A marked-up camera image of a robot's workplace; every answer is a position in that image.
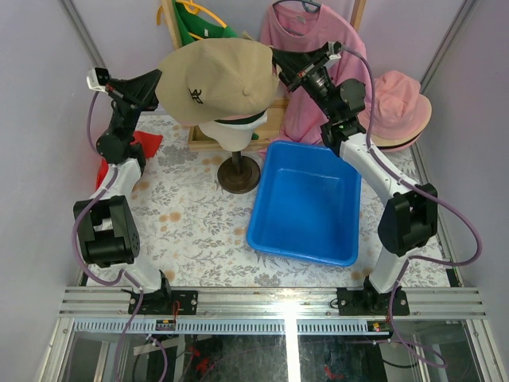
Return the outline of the khaki baseball cap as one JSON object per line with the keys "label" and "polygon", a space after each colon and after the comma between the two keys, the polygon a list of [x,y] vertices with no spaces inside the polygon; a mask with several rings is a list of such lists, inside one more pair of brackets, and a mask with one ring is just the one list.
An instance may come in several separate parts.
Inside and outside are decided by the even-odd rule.
{"label": "khaki baseball cap", "polygon": [[159,64],[156,96],[182,125],[257,115],[274,101],[279,79],[272,49],[243,38],[195,41]]}

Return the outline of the black cap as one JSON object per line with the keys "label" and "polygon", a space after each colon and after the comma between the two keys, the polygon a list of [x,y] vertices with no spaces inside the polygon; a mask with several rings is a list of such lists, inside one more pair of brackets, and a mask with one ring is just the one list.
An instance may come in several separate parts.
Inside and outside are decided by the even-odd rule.
{"label": "black cap", "polygon": [[253,123],[259,119],[265,118],[266,113],[261,112],[256,115],[250,115],[250,116],[240,116],[240,115],[233,115],[227,118],[223,119],[216,119],[216,123],[222,123],[222,124],[231,124],[231,125],[247,125],[250,123]]}

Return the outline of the pink baseball cap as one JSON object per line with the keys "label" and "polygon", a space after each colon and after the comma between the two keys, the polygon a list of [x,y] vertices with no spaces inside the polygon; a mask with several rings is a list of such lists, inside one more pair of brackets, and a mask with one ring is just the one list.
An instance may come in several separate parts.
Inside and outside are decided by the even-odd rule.
{"label": "pink baseball cap", "polygon": [[258,114],[254,115],[231,115],[228,117],[223,117],[222,119],[217,119],[218,123],[231,123],[231,124],[248,124],[254,120],[262,118],[266,114],[265,111],[262,111]]}

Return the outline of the white baseball cap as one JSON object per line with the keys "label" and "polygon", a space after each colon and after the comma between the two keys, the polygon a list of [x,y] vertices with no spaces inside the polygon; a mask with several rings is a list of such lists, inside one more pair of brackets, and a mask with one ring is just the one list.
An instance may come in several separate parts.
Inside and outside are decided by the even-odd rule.
{"label": "white baseball cap", "polygon": [[216,123],[215,120],[211,122],[201,123],[200,128],[203,129],[212,129],[212,128],[231,128],[234,130],[254,130],[259,125],[264,124],[267,121],[267,116],[265,118],[259,119],[253,123],[247,124],[247,125],[231,125],[231,124],[222,124],[222,123]]}

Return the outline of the black bucket hat beige brim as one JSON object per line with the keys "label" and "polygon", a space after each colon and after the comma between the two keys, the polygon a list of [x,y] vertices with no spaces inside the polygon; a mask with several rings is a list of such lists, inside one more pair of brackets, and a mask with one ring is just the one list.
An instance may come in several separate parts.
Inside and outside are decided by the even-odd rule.
{"label": "black bucket hat beige brim", "polygon": [[375,144],[381,151],[395,152],[405,150],[406,148],[412,146],[420,138],[421,134],[422,133],[418,133],[414,137],[409,138],[406,141],[402,140],[389,141],[377,138]]}

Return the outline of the blue plastic bin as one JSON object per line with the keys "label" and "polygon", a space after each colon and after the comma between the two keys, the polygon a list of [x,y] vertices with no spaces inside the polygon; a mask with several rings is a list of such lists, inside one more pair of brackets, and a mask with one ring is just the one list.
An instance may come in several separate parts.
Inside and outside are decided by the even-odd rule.
{"label": "blue plastic bin", "polygon": [[361,176],[330,149],[268,146],[247,230],[256,251],[336,267],[359,253]]}

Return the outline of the beige mannequin head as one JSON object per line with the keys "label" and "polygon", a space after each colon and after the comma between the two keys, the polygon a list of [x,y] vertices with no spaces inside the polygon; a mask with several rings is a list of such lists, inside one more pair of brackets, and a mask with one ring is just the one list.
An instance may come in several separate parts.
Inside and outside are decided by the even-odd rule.
{"label": "beige mannequin head", "polygon": [[255,130],[234,130],[231,128],[201,129],[207,137],[216,140],[226,151],[239,152],[248,147]]}

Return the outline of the pink bucket hat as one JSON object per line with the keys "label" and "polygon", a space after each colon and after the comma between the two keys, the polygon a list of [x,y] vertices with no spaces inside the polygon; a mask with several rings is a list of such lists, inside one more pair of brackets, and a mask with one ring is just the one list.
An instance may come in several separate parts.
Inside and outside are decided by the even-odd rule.
{"label": "pink bucket hat", "polygon": [[419,138],[420,138],[420,136],[417,135],[416,137],[412,138],[411,140],[409,140],[407,142],[403,142],[398,145],[392,145],[392,146],[378,146],[378,148],[382,152],[397,152],[397,151],[401,151],[401,150],[405,150],[405,149],[409,148],[410,146],[415,144]]}

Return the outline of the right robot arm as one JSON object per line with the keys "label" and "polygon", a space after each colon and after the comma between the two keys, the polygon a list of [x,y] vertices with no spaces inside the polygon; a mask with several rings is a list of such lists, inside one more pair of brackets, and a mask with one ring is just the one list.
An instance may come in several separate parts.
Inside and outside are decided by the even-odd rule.
{"label": "right robot arm", "polygon": [[321,125],[324,145],[351,165],[383,204],[378,226],[382,250],[375,269],[361,289],[337,291],[341,314],[383,314],[396,298],[406,297],[397,284],[405,262],[437,233],[432,200],[437,191],[399,171],[371,141],[358,118],[365,108],[365,84],[350,78],[335,85],[328,74],[327,63],[341,53],[361,57],[340,42],[329,42],[306,53],[273,49],[272,63],[287,91],[303,89],[326,117]]}

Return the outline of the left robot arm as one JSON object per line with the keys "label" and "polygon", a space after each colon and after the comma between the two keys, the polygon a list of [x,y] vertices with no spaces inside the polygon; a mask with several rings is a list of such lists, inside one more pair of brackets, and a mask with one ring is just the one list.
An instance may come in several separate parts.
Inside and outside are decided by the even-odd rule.
{"label": "left robot arm", "polygon": [[91,265],[116,270],[120,278],[147,294],[149,308],[165,314],[173,308],[174,295],[164,273],[139,256],[140,237],[128,202],[146,167],[135,128],[143,112],[157,109],[155,91],[160,79],[158,69],[130,80],[115,79],[106,68],[88,72],[88,87],[111,98],[111,120],[95,143],[107,172],[89,199],[75,203],[72,239],[84,270]]}

